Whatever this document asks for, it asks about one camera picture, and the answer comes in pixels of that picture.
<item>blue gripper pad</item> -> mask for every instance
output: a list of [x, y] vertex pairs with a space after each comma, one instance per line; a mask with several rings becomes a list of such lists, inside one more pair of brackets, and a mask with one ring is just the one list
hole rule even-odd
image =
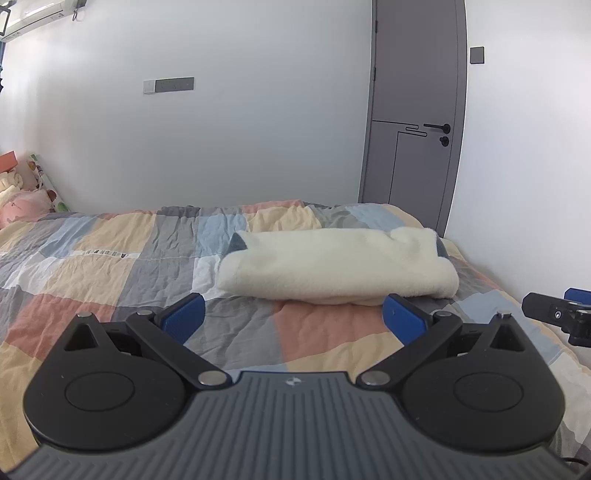
[[384, 300], [382, 318], [386, 327], [403, 345], [420, 337], [433, 323], [429, 314], [394, 293]]
[[203, 324], [205, 299], [191, 293], [154, 317], [154, 323], [178, 343], [183, 344]]
[[564, 299], [578, 301], [585, 305], [591, 305], [591, 291], [579, 290], [578, 288], [569, 288], [564, 292]]

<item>door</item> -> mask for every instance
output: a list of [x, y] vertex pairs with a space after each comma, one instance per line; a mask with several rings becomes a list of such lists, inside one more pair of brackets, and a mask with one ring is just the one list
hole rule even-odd
[[464, 3], [376, 0], [375, 10], [373, 101], [361, 200], [396, 205], [442, 235], [466, 102]]

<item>checkered duvet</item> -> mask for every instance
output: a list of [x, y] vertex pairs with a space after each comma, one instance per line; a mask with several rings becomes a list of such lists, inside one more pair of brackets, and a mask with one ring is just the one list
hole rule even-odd
[[[236, 377], [241, 370], [347, 371], [354, 378], [401, 347], [380, 307], [318, 306], [229, 297], [216, 269], [236, 231], [316, 228], [390, 230], [420, 226], [390, 205], [325, 207], [300, 201], [232, 208], [167, 207], [120, 215], [55, 213], [0, 231], [0, 468], [22, 461], [35, 441], [22, 395], [76, 312], [102, 322], [139, 307], [160, 310], [189, 292], [207, 301], [203, 326], [186, 346]], [[416, 298], [427, 312], [446, 309], [488, 323], [510, 310], [558, 378], [567, 413], [553, 448], [591, 460], [591, 374], [541, 323], [475, 271], [444, 241], [460, 277], [453, 299]]]

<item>ridged gray surface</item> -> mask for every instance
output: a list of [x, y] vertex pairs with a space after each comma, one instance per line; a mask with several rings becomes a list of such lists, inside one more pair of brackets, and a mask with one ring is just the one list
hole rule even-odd
[[442, 447], [416, 431], [388, 395], [362, 391], [343, 373], [246, 372], [233, 387], [196, 395], [151, 442], [107, 455], [43, 446], [9, 477], [568, 480], [575, 474], [542, 448], [490, 458]]

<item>folded white towel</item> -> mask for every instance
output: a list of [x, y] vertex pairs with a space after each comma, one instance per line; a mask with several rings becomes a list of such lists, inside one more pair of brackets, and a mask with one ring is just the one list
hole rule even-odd
[[459, 286], [437, 234], [413, 227], [238, 232], [216, 282], [239, 296], [361, 305], [390, 293], [452, 297]]

